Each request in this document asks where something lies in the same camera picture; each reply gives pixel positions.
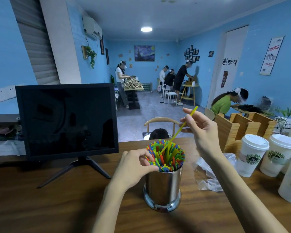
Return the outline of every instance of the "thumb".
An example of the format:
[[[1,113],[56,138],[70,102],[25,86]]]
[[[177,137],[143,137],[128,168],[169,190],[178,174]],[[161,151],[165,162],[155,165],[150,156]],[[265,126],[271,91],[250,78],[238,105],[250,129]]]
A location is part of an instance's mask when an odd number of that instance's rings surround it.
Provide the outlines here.
[[[186,124],[190,127],[190,129],[192,130],[192,133],[194,134],[194,136],[198,137],[198,133],[200,131],[200,128],[198,127],[198,125],[196,124],[195,120],[192,118],[191,115],[187,114],[185,116],[186,119]]]
[[[143,175],[148,174],[149,172],[155,172],[158,170],[159,170],[159,167],[155,165],[149,165],[149,166],[143,167]]]

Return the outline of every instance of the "chair backrest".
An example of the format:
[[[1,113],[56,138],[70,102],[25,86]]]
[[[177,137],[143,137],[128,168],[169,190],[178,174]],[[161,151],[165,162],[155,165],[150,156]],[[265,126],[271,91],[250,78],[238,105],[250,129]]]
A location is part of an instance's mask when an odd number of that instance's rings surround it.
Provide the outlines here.
[[[205,115],[207,118],[214,120],[215,114],[212,110],[205,108]]]
[[[172,136],[174,136],[174,134],[175,134],[175,124],[178,124],[178,125],[180,124],[178,121],[170,119],[170,118],[166,118],[166,117],[152,118],[144,124],[144,126],[148,125],[147,132],[149,132],[150,123],[155,123],[155,122],[171,122],[171,123],[173,123]]]

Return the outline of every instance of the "woman in green shirt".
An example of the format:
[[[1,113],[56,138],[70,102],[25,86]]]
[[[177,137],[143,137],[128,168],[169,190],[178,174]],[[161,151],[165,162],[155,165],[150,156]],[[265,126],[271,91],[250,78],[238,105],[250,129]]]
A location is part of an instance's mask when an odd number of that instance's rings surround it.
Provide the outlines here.
[[[236,88],[231,92],[226,92],[217,96],[213,100],[210,110],[212,110],[215,114],[226,114],[231,107],[237,107],[239,106],[238,103],[244,103],[248,96],[248,90],[244,88]]]

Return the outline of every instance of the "person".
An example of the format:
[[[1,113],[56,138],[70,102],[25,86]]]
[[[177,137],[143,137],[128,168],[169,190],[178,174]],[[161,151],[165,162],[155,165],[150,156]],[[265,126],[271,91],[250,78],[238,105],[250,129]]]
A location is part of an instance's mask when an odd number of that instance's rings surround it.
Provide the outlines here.
[[[116,67],[115,74],[118,77],[117,86],[118,86],[119,94],[122,98],[123,104],[124,104],[124,106],[126,106],[126,108],[129,108],[128,99],[127,99],[126,93],[124,91],[124,79],[125,78],[130,79],[130,76],[123,74],[123,72],[125,72],[125,69],[126,69],[126,62],[120,61],[120,63]]]
[[[248,90],[244,88],[236,88],[230,92],[218,95],[211,103],[210,110],[215,114],[226,114],[231,107],[237,107],[239,106],[239,103],[244,103],[248,99],[248,96]]]
[[[288,233],[221,152],[217,123],[201,112],[196,111],[190,116],[191,109],[184,108],[183,111],[187,115],[180,119],[179,126],[186,122],[186,127],[182,132],[193,133],[200,156],[213,170],[244,231],[246,233]],[[136,185],[142,176],[158,171],[157,166],[149,165],[145,156],[150,161],[154,160],[146,149],[123,152],[120,163],[105,189],[92,233],[114,232],[125,192]]]
[[[165,80],[165,72],[169,70],[169,67],[166,65],[160,72],[159,72],[159,84],[163,85],[162,82]]]
[[[169,139],[169,134],[166,129],[157,128],[151,132],[149,140]]]
[[[172,87],[174,79],[175,79],[175,70],[171,69],[169,70],[169,73],[165,77],[165,82],[164,82],[165,85]]]
[[[174,81],[174,84],[173,84],[173,88],[175,90],[175,92],[177,93],[178,97],[177,97],[177,105],[183,105],[181,102],[180,102],[180,97],[179,97],[179,93],[180,93],[180,88],[181,88],[181,85],[182,85],[182,82],[184,80],[184,77],[185,76],[188,76],[189,78],[191,78],[192,80],[194,80],[194,76],[191,76],[190,74],[187,73],[187,68],[191,68],[193,65],[193,61],[190,61],[190,60],[187,60],[186,64],[185,65],[182,65],[178,71],[178,73],[176,74],[175,76],[175,81]]]

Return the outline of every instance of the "air conditioner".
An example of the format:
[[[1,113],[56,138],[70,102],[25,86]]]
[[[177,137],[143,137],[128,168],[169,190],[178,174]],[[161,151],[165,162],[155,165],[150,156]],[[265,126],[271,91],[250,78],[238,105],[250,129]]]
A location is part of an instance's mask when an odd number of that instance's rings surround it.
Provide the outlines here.
[[[88,16],[83,16],[83,27],[85,34],[90,37],[102,39],[102,29],[96,21]]]

